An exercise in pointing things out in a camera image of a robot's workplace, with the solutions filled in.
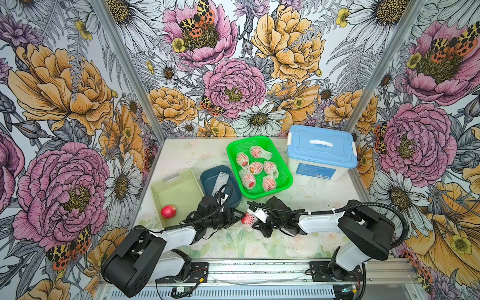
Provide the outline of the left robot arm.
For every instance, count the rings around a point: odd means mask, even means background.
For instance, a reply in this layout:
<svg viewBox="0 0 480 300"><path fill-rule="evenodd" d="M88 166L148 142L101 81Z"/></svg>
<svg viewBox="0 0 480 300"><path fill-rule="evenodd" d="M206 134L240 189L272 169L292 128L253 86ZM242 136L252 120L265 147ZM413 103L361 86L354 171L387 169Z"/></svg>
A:
<svg viewBox="0 0 480 300"><path fill-rule="evenodd" d="M148 282L185 283L198 273L207 273L205 264L194 267L192 259L180 249L214 232L231 227L245 214L229 207L233 187L224 184L212 196L205 196L197 210L178 225L159 231L138 225L110 242L112 254L101 258L101 276L127 297L136 296Z"/></svg>

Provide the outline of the bare red apple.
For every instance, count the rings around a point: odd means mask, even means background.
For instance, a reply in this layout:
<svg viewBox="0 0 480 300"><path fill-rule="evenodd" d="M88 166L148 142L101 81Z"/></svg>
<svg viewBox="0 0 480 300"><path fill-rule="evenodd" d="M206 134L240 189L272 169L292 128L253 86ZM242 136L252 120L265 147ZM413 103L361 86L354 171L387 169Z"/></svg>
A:
<svg viewBox="0 0 480 300"><path fill-rule="evenodd" d="M176 207L173 205L167 205L162 207L161 216L165 219L172 219L176 216Z"/></svg>

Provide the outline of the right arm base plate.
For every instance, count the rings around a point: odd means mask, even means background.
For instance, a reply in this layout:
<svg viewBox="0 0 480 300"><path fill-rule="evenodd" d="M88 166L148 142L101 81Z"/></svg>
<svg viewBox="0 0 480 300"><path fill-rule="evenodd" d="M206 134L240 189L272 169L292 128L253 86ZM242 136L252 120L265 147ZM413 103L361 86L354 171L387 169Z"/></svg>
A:
<svg viewBox="0 0 480 300"><path fill-rule="evenodd" d="M363 280L362 269L358 266L353 271L345 271L340 267L329 267L329 261L310 261L306 272L313 282L360 282Z"/></svg>

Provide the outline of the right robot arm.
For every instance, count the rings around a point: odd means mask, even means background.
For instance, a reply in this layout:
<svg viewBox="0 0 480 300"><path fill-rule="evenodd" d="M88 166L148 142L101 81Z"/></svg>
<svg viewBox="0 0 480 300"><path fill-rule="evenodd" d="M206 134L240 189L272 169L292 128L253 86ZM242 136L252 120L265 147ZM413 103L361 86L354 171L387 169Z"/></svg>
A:
<svg viewBox="0 0 480 300"><path fill-rule="evenodd" d="M347 281L357 267L370 260L385 261L393 248L399 246L408 233L408 222L391 205L380 202L360 202L351 199L346 206L326 211L290 209L277 197L267 203L250 201L247 212L256 217L252 228L266 238L273 231L286 236L315 233L342 233L348 243L338 246L326 266L317 274L335 281Z"/></svg>

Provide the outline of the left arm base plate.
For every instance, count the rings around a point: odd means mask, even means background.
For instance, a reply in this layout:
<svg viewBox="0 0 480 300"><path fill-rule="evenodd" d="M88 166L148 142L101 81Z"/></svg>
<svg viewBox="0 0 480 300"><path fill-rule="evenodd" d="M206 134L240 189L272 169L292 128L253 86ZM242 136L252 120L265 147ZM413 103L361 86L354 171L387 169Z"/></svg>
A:
<svg viewBox="0 0 480 300"><path fill-rule="evenodd" d="M201 284L208 282L210 264L208 262L191 262L184 266L180 273L176 276L165 276L156 279L159 284Z"/></svg>

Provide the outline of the white foam net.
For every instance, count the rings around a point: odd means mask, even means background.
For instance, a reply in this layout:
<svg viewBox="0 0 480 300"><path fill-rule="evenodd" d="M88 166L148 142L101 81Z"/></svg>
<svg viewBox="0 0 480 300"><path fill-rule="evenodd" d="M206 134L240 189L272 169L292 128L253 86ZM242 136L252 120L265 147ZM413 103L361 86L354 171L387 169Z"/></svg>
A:
<svg viewBox="0 0 480 300"><path fill-rule="evenodd" d="M227 185L229 178L230 178L230 175L227 172L221 171L217 175L211 195L215 196L224 185Z"/></svg>

